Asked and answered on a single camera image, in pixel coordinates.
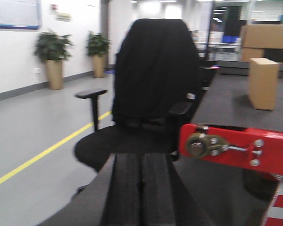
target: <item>chair seat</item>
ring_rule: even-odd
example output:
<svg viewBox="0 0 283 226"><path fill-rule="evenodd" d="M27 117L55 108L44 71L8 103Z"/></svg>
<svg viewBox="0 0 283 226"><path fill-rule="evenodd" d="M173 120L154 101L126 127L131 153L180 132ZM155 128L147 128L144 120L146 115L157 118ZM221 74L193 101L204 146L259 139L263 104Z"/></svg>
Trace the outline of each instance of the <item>chair seat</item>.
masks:
<svg viewBox="0 0 283 226"><path fill-rule="evenodd" d="M171 139L166 133L109 126L82 138L75 146L75 156L99 172L111 153L169 153Z"/></svg>

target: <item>tan planter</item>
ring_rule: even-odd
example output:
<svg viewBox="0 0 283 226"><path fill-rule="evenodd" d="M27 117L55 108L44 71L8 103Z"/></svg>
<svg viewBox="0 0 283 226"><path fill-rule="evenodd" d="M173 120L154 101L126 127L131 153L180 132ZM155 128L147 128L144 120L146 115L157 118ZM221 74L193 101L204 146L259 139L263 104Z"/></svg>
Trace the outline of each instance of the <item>tan planter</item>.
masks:
<svg viewBox="0 0 283 226"><path fill-rule="evenodd" d="M104 76L105 68L105 55L95 55L92 57L94 76L96 78L102 78Z"/></svg>
<svg viewBox="0 0 283 226"><path fill-rule="evenodd" d="M50 89L57 90L63 88L63 61L46 61L46 74Z"/></svg>

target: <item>green plant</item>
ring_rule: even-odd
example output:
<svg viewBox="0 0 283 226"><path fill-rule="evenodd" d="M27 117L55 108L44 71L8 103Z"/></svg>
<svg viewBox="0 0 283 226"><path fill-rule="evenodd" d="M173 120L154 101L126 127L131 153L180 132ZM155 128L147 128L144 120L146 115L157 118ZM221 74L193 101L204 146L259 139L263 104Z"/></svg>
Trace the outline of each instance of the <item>green plant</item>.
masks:
<svg viewBox="0 0 283 226"><path fill-rule="evenodd" d="M110 40L105 38L101 33L94 34L93 32L88 33L87 40L87 55L92 57L94 55L107 54L109 50Z"/></svg>
<svg viewBox="0 0 283 226"><path fill-rule="evenodd" d="M70 34L57 35L51 30L40 33L35 45L34 54L41 62L45 62L46 60L68 60L71 55L67 49L73 46L69 40L69 36Z"/></svg>

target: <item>whiteboard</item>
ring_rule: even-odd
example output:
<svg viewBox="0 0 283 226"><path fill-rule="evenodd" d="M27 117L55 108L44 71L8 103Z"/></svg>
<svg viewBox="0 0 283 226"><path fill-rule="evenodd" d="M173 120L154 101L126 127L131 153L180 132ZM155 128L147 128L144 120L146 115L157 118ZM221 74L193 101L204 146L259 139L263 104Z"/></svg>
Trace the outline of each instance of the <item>whiteboard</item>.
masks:
<svg viewBox="0 0 283 226"><path fill-rule="evenodd" d="M0 28L31 30L40 26L40 0L0 0Z"/></svg>

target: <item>potted plant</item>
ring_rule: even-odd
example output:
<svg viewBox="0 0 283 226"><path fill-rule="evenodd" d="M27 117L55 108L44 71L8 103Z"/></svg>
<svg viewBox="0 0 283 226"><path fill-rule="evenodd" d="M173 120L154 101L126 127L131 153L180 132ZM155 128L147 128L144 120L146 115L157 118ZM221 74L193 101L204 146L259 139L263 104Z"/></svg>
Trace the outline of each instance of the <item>potted plant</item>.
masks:
<svg viewBox="0 0 283 226"><path fill-rule="evenodd" d="M92 57L94 76L103 77L105 67L104 54L108 53L110 40L105 38L101 33L88 33L87 55Z"/></svg>
<svg viewBox="0 0 283 226"><path fill-rule="evenodd" d="M63 61L71 56L68 48L73 44L69 40L70 34L57 35L53 31L39 34L34 54L45 63L46 74L50 89L63 88Z"/></svg>

